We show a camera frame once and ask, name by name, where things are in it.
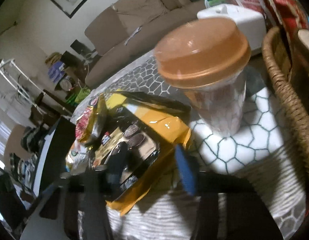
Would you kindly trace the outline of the black oatmeal snack bag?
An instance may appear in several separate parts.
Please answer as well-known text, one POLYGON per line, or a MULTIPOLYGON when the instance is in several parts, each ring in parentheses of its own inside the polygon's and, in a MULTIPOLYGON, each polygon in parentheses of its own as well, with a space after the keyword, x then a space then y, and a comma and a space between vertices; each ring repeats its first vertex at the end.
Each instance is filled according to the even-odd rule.
POLYGON ((91 167, 105 199, 119 199, 157 160, 164 139, 126 107, 110 110, 91 167))

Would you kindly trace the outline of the small colourful snack packet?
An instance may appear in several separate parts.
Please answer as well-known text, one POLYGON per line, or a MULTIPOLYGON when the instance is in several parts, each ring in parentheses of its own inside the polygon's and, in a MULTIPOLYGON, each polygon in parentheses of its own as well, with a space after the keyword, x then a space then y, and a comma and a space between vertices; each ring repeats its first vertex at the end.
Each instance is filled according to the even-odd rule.
POLYGON ((82 174, 86 171, 92 149, 93 144, 91 141, 85 144, 77 140, 73 142, 65 158, 65 168, 72 176, 82 174))

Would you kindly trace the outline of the yellow cracker snack bag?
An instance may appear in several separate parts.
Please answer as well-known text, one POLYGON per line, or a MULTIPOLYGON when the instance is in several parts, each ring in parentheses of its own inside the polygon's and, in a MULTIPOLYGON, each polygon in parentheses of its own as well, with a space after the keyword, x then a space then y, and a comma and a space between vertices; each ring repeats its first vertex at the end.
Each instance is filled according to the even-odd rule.
POLYGON ((128 213, 174 163, 174 146, 188 146, 191 130, 178 117, 138 106, 119 92, 105 101, 107 116, 94 165, 106 165, 107 206, 128 213))

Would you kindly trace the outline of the green bag on floor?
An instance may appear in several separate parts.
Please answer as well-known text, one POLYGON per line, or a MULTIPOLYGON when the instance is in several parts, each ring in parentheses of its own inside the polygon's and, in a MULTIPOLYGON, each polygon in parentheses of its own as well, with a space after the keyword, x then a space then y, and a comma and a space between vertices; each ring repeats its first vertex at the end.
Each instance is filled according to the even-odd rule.
POLYGON ((80 102, 82 102, 89 94, 91 90, 87 87, 73 89, 70 95, 66 99, 66 104, 71 106, 77 106, 80 102))

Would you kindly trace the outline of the patterned grey table cloth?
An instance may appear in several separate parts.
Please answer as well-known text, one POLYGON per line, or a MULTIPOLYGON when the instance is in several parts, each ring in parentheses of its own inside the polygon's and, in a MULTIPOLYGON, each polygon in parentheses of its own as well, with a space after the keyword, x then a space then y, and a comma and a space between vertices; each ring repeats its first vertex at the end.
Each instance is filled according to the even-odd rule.
MULTIPOLYGON (((247 96, 240 130, 222 138, 192 112, 192 153, 215 172, 247 178, 269 208, 283 238, 291 239, 306 214, 305 171, 285 113, 270 88, 262 57, 246 67, 247 96)), ((124 216, 108 209, 115 239, 189 239, 198 199, 169 170, 124 216)))

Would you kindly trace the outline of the clear jar with orange lid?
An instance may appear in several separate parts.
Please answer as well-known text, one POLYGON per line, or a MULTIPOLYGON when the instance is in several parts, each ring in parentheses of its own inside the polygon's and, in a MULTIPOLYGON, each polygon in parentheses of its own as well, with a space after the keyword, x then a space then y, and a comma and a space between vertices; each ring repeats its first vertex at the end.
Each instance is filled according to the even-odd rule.
POLYGON ((232 19, 205 18, 182 25, 157 43, 154 55, 158 73, 187 96, 214 133, 229 137, 238 132, 251 48, 232 19))

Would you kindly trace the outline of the beige sofa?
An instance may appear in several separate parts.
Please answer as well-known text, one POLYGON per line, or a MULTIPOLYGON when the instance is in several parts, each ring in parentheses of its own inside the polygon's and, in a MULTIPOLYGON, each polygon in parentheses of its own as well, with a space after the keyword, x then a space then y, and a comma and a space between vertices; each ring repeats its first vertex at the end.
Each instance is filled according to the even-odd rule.
POLYGON ((86 77, 96 88, 113 74, 152 50, 170 31, 197 18, 204 0, 182 5, 178 0, 118 0, 106 8, 85 30, 101 56, 86 77), (124 42, 139 31, 125 46, 124 42))

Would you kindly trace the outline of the paper on sofa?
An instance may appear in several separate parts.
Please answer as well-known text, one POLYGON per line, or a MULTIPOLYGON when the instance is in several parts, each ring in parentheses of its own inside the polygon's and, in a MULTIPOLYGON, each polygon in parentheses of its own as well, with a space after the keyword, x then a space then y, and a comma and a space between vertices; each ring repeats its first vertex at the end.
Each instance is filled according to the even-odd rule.
POLYGON ((133 33, 127 38, 127 40, 124 42, 124 45, 126 46, 129 41, 139 32, 141 31, 142 26, 137 27, 137 29, 135 29, 135 31, 133 31, 133 33))

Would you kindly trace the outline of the woven wicker basket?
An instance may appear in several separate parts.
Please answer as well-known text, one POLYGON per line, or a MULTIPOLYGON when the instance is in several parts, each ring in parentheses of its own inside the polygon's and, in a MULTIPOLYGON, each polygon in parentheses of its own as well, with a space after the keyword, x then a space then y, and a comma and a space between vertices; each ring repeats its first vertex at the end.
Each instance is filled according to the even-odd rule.
POLYGON ((275 95, 280 100, 294 137, 300 148, 309 176, 309 115, 294 90, 283 68, 290 66, 283 29, 278 26, 269 29, 262 41, 262 57, 275 95))

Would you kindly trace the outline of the white clothes rack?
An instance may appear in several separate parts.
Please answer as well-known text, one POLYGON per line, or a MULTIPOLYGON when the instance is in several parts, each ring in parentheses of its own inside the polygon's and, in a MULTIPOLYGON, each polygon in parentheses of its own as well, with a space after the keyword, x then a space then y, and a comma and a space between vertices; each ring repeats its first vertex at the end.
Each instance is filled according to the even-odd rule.
POLYGON ((35 87, 40 94, 43 94, 43 96, 47 95, 52 100, 57 102, 56 99, 54 99, 52 96, 49 95, 47 92, 45 92, 41 87, 36 85, 15 63, 15 59, 0 59, 0 75, 8 82, 8 84, 19 94, 21 95, 28 103, 30 103, 35 109, 39 111, 41 114, 46 114, 47 112, 42 109, 38 105, 38 103, 35 102, 34 98, 30 95, 30 93, 25 89, 25 86, 23 86, 17 78, 15 78, 9 71, 10 69, 14 69, 19 75, 18 77, 23 77, 27 82, 29 82, 33 87, 35 87))

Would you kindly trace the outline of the white tissue box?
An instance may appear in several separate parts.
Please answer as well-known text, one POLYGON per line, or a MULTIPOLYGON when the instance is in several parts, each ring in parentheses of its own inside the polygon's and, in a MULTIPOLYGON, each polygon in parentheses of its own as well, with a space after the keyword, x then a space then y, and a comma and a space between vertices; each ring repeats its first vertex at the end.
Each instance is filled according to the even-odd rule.
POLYGON ((216 17, 232 19, 246 36, 251 55, 261 53, 262 41, 267 31, 265 19, 260 12, 232 4, 220 4, 197 12, 198 19, 216 17))

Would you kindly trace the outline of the round lidded tub in basket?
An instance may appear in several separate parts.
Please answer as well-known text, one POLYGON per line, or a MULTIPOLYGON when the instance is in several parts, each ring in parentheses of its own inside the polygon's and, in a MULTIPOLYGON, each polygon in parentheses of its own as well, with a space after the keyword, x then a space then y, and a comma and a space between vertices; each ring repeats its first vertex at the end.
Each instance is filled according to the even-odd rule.
POLYGON ((298 47, 309 60, 309 30, 299 29, 297 31, 296 39, 298 47))

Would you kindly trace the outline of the red snack bag in basket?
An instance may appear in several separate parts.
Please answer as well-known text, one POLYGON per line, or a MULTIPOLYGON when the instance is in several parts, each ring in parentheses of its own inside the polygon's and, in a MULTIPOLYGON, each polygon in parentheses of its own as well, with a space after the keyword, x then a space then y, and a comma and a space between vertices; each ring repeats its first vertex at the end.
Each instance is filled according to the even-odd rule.
POLYGON ((306 12, 297 0, 266 0, 270 12, 278 19, 291 38, 297 29, 309 30, 306 12))

